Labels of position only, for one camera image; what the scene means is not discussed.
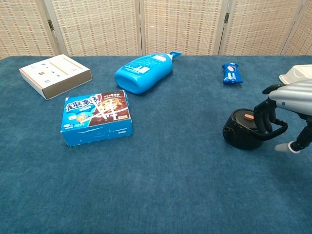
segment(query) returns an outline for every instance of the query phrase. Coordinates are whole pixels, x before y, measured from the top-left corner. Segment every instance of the white container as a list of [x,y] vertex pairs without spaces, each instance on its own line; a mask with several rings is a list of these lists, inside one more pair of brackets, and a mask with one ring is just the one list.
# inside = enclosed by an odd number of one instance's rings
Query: white container
[[293,66],[287,74],[279,76],[279,80],[284,84],[307,79],[312,79],[312,64]]

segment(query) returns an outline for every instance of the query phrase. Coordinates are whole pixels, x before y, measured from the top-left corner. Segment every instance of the blue snack wrapper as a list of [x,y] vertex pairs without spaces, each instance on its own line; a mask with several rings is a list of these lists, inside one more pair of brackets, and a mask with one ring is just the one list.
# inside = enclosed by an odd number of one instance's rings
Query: blue snack wrapper
[[224,71],[224,84],[242,83],[243,80],[238,72],[238,64],[233,62],[226,63],[222,66]]

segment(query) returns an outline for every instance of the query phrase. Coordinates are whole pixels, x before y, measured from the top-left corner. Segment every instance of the woven screen panel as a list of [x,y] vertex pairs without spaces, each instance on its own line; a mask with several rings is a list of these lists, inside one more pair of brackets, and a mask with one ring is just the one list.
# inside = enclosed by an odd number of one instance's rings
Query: woven screen panel
[[0,1],[0,59],[8,56],[53,56],[35,0]]
[[312,1],[308,1],[307,7],[300,19],[296,31],[290,38],[286,55],[312,55]]
[[138,55],[135,0],[52,0],[70,56]]
[[236,0],[224,54],[279,55],[301,0]]
[[146,54],[212,55],[221,8],[222,0],[144,0]]

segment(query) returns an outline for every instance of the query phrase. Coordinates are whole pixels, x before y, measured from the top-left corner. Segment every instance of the blue plastic bottle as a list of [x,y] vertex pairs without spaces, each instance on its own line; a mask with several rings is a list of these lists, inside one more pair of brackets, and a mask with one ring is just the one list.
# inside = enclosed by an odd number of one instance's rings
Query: blue plastic bottle
[[116,71],[115,81],[120,88],[130,93],[142,94],[171,72],[172,59],[181,54],[172,51],[169,54],[155,53],[137,58]]

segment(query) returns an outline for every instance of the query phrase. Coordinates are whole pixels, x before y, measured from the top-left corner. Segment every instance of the cardboard box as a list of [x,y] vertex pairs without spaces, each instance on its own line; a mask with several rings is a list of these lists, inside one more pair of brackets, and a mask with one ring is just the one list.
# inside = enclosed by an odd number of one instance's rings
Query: cardboard box
[[45,99],[53,98],[92,80],[85,66],[58,55],[19,69],[22,77]]
[[125,91],[67,97],[61,133],[69,146],[131,135]]

